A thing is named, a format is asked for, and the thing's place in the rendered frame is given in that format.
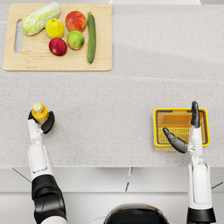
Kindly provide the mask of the dark red plum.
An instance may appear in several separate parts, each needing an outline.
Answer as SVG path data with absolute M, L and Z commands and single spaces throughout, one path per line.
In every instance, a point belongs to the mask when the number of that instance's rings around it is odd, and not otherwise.
M 67 44 L 61 38 L 53 38 L 49 42 L 49 50 L 56 56 L 62 56 L 67 52 Z

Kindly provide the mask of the napa cabbage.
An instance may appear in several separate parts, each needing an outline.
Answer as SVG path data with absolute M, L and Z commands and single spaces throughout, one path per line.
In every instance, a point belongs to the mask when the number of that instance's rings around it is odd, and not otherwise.
M 61 13 L 60 4 L 52 2 L 39 7 L 22 18 L 21 26 L 25 35 L 33 36 L 41 32 L 51 18 L 58 18 Z

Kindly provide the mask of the dark round robot body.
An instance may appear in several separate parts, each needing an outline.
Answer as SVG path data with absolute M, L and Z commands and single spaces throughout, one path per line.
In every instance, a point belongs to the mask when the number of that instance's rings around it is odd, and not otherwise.
M 112 209 L 103 224 L 171 224 L 162 211 L 143 203 L 123 204 Z

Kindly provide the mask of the yellow slatted basket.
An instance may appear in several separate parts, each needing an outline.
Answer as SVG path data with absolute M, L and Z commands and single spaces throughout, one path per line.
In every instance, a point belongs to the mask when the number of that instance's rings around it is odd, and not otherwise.
M 163 128 L 189 142 L 192 110 L 190 108 L 156 108 L 153 112 L 154 144 L 156 151 L 175 151 L 167 140 Z

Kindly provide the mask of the yellow lemon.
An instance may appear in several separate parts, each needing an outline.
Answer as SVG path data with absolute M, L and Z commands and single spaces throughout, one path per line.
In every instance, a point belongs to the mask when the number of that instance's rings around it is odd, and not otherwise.
M 45 25 L 45 31 L 50 39 L 62 38 L 65 28 L 57 18 L 51 18 Z

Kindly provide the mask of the green cucumber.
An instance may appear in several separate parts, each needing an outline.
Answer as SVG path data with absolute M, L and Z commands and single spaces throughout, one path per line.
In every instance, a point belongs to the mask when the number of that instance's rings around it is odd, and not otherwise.
M 96 50 L 96 27 L 95 17 L 91 12 L 87 14 L 87 26 L 88 26 L 88 47 L 87 47 L 87 62 L 92 64 L 95 59 Z

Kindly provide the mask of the green apple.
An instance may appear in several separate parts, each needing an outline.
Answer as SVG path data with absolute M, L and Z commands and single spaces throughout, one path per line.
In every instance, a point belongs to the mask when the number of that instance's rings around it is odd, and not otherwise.
M 69 47 L 74 50 L 81 49 L 85 43 L 84 35 L 80 31 L 70 31 L 66 40 Z

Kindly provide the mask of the wooden cutting board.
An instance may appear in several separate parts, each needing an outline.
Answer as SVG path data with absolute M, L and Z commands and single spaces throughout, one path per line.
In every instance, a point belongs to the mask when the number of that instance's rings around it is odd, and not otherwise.
M 88 47 L 69 48 L 65 55 L 55 56 L 49 48 L 50 39 L 44 31 L 34 36 L 23 36 L 21 52 L 15 52 L 18 21 L 36 10 L 39 3 L 14 3 L 9 8 L 8 25 L 3 56 L 6 71 L 108 71 L 112 67 L 112 6 L 108 3 L 63 3 L 60 21 L 73 10 L 91 12 L 96 23 L 96 53 L 94 62 L 87 61 Z

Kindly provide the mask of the lemon tea bottle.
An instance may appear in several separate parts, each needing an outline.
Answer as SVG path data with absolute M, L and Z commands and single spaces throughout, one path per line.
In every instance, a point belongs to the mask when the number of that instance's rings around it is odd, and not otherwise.
M 31 114 L 34 119 L 42 125 L 48 118 L 49 113 L 47 107 L 40 103 L 35 103 L 32 107 Z

